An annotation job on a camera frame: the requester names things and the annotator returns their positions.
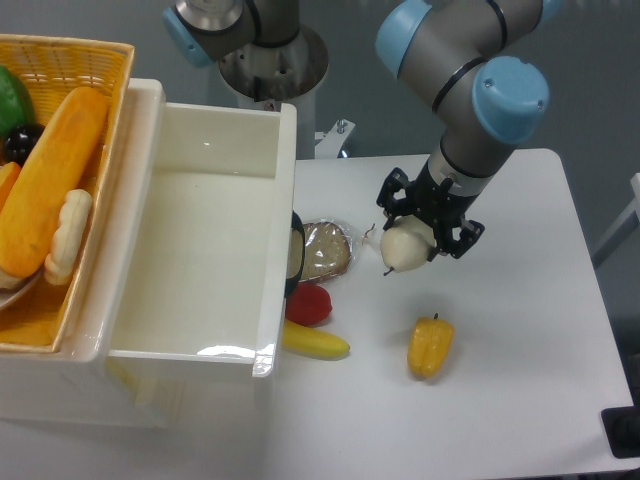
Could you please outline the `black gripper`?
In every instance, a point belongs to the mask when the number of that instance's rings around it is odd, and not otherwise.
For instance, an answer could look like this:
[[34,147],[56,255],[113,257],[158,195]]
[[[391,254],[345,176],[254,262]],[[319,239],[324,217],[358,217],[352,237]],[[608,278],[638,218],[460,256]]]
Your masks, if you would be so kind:
[[429,166],[430,161],[413,181],[394,168],[384,179],[376,204],[388,219],[414,216],[421,220],[433,229],[438,253],[459,259],[478,242],[485,226],[462,218],[468,198],[453,193],[451,179],[436,181]]

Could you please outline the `second grey robot arm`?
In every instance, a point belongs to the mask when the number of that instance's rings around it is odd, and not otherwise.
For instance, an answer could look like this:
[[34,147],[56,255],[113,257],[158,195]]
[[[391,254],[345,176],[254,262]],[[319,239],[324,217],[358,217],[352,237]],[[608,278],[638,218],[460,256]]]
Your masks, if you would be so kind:
[[249,45],[284,46],[298,35],[297,1],[177,1],[162,13],[183,57],[204,67]]

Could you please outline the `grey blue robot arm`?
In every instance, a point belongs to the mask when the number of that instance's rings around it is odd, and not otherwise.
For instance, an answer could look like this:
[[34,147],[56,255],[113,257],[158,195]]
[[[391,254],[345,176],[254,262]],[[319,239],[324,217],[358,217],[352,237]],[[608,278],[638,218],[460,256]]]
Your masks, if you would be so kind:
[[445,124],[415,179],[399,168],[377,198],[397,229],[405,218],[427,226],[427,260],[461,258],[484,232],[466,212],[518,145],[543,119],[550,90],[532,64],[504,49],[562,8],[560,1],[453,1],[435,8],[404,1],[383,21],[378,57]]

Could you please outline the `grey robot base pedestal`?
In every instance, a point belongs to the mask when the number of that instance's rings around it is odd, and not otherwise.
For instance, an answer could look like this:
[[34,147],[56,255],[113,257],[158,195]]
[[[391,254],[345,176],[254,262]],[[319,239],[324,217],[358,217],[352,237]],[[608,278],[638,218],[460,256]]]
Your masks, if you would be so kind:
[[322,38],[303,25],[288,44],[274,48],[248,44],[218,62],[222,80],[242,109],[297,111],[296,157],[315,157],[316,93],[328,72]]

